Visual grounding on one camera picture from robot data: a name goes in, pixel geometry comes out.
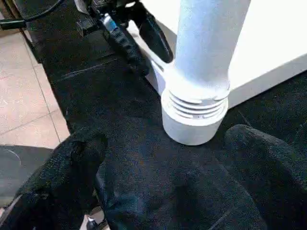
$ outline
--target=beige floor tile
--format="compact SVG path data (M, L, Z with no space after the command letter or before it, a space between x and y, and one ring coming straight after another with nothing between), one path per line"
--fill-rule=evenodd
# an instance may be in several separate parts
M23 40L0 44L0 79L33 69Z
M0 134L47 114L34 69L0 79Z
M14 42L7 42L0 45L0 62L13 63L16 68L19 65L28 64L32 66L31 59L28 55L26 47L23 40L16 40Z
M65 118L63 117L60 110L57 110L51 114L54 126L58 133L60 141L64 141L70 134L67 129Z
M46 115L0 136L1 145L22 145L54 149L59 144L51 116Z
M23 36L21 33L5 35L5 31L0 31L0 45L7 42L22 42Z
M56 98L54 97L53 91L51 89L50 83L47 79L45 70L43 65L38 65L34 67L34 70L36 72L36 76L38 78L40 87L43 91L47 106L49 108L50 112L54 112L59 109L59 105L57 103Z

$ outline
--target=black fabric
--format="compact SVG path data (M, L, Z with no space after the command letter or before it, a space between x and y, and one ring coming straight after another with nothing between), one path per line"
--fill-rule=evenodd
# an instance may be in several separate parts
M100 129L82 128L68 137L21 186L13 204L18 199L33 202L19 211L21 215L7 208L3 216L8 218L0 219L0 229L4 223L10 230L79 229L84 214L92 208L94 178L106 147Z
M306 133L303 127L299 133ZM249 191L272 229L307 228L307 156L304 142L292 146L248 126L226 133L231 174Z
M17 2L23 16L51 4ZM73 1L67 0L29 28L70 131L100 126L108 139L96 186L110 226L266 229L261 215L270 227L277 226L275 197L260 196L271 214L258 200L256 208L250 197L255 199L255 192L242 183L245 175L232 171L236 159L223 148L224 133L233 125L250 124L288 143L304 143L295 137L306 120L304 74L230 110L211 142L187 147L164 133L160 99L147 81L128 71L101 32L81 39L74 29L78 19ZM277 176L283 172L276 170Z

